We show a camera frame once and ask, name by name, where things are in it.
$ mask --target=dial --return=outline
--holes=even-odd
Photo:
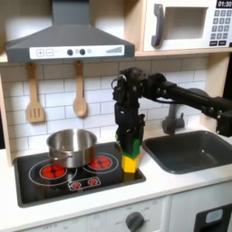
[[[144,223],[144,217],[140,212],[133,212],[126,218],[126,225],[130,232],[136,232]]]

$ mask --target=range hood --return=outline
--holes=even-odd
[[[52,0],[53,25],[6,43],[8,62],[133,57],[134,44],[90,25],[90,0]]]

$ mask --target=subway tile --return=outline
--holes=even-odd
[[[149,110],[148,120],[164,119],[169,114],[169,108]]]
[[[75,92],[46,94],[45,95],[46,107],[73,105],[75,98],[76,98]]]
[[[208,68],[208,58],[190,58],[182,62],[182,70],[201,70]]]
[[[111,83],[117,76],[102,76],[101,77],[101,88],[102,89],[111,89]]]
[[[45,107],[44,95],[39,95],[38,100],[41,103],[41,105]],[[29,103],[30,103],[29,96],[5,98],[5,110],[6,111],[25,110]]]
[[[147,109],[154,109],[154,108],[162,107],[162,104],[146,99],[146,98],[140,98],[139,102],[140,102],[140,110],[147,110]]]
[[[199,125],[201,114],[189,115],[188,116],[188,125]]]
[[[163,61],[152,61],[152,73],[177,72],[181,70],[181,59],[168,59]]]
[[[63,80],[46,80],[37,82],[39,94],[63,92]],[[29,95],[29,82],[24,82],[24,95]]]
[[[28,81],[28,74],[25,69],[25,66],[0,67],[0,73],[3,82]],[[42,65],[36,66],[35,77],[37,80],[42,80],[44,78]]]
[[[181,105],[177,108],[177,117],[179,117],[181,113],[184,113],[185,116],[189,116],[191,114],[200,114],[200,111],[188,105]]]
[[[151,61],[120,62],[120,71],[133,67],[142,69],[150,73]]]
[[[101,103],[101,114],[113,113],[116,101],[107,101]]]
[[[118,63],[85,63],[84,76],[110,76],[118,74]]]
[[[83,89],[85,91],[99,90],[101,88],[101,77],[84,77]],[[66,92],[76,92],[76,80],[65,79],[64,89]]]
[[[28,150],[27,138],[19,138],[10,140],[11,151]]]
[[[99,116],[90,116],[83,121],[85,129],[103,126],[112,126],[115,124],[114,114],[105,114]]]
[[[9,138],[21,138],[47,133],[45,122],[8,126]]]
[[[24,88],[22,82],[3,82],[5,97],[23,96]]]
[[[91,104],[87,104],[87,117],[88,116],[92,116],[92,115],[99,115],[100,114],[100,104],[99,103],[91,103]],[[72,119],[72,118],[76,118],[76,114],[73,110],[73,106],[69,105],[69,106],[65,106],[65,115],[66,115],[66,119]]]
[[[10,111],[6,113],[7,125],[25,124],[25,111]]]
[[[153,132],[155,130],[159,130],[161,127],[161,120],[152,120],[146,121],[144,131],[146,132]]]
[[[101,127],[101,138],[115,138],[118,125]]]
[[[65,119],[64,106],[45,108],[44,111],[47,121]]]
[[[205,82],[207,80],[208,70],[196,70],[194,82]]]
[[[169,82],[193,82],[194,71],[167,72],[166,78]]]
[[[93,134],[95,134],[97,136],[97,138],[100,138],[100,127],[96,127],[96,128],[89,128],[88,131],[92,132]]]
[[[48,133],[54,133],[57,131],[62,131],[67,129],[82,129],[82,128],[83,128],[83,120],[80,118],[47,122]]]
[[[38,136],[32,136],[28,138],[29,141],[29,149],[31,150],[44,150],[48,149],[47,147],[47,138],[50,136],[50,134],[44,134],[44,135],[38,135]]]
[[[179,87],[185,88],[185,89],[200,89],[205,90],[206,82],[190,82],[190,83],[180,83]]]
[[[72,64],[45,65],[43,70],[44,79],[65,79],[74,76],[74,66]]]
[[[112,101],[112,89],[100,91],[85,91],[85,100],[88,103]]]

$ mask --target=microwave keypad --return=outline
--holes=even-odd
[[[225,46],[227,44],[231,16],[232,10],[217,9],[215,11],[209,46]]]

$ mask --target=white cabinet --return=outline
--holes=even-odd
[[[232,182],[173,195],[168,232],[193,232],[197,213],[228,204],[232,204]],[[232,222],[230,219],[227,232],[231,231]]]

